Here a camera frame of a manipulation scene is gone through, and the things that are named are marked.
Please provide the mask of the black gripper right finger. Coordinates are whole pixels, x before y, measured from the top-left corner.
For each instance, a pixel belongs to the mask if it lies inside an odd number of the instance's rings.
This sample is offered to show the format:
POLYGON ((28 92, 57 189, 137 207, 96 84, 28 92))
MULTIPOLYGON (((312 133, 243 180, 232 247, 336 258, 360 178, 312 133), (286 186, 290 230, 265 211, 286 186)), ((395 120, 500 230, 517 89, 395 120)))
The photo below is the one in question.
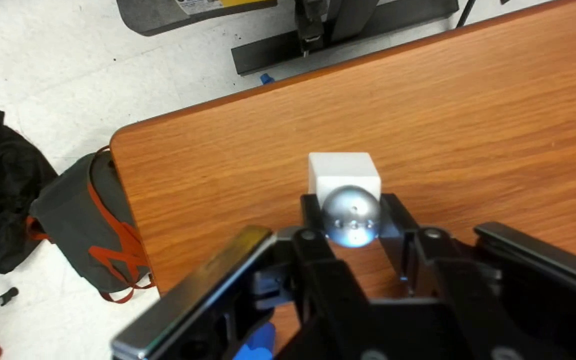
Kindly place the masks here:
POLYGON ((412 218, 402 199, 394 193, 380 198, 381 230, 380 243, 386 258, 397 274, 397 279, 405 286, 408 294, 416 291, 416 260, 412 241, 417 232, 417 222, 412 218))

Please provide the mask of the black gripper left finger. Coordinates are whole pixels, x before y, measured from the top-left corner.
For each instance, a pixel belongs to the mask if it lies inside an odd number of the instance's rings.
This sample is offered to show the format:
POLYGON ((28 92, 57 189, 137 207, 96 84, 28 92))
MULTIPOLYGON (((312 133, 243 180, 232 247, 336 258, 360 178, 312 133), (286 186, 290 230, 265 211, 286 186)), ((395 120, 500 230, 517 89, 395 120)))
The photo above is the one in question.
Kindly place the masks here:
POLYGON ((300 198, 301 209, 301 230, 297 232, 300 253, 305 260, 325 260, 332 255, 324 226, 322 226, 322 209, 317 198, 314 193, 304 193, 300 198))

